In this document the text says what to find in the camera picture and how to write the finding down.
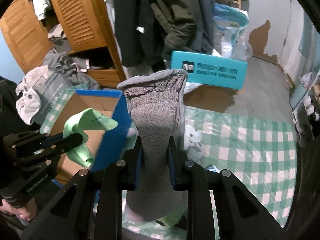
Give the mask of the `person's left hand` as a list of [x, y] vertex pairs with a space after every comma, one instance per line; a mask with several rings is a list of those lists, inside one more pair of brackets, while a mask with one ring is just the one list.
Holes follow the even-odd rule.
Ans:
[[2, 199], [1, 212], [7, 215], [15, 215], [21, 219], [31, 221], [36, 217], [37, 205], [35, 198], [32, 198], [24, 207], [15, 208], [11, 206], [6, 200]]

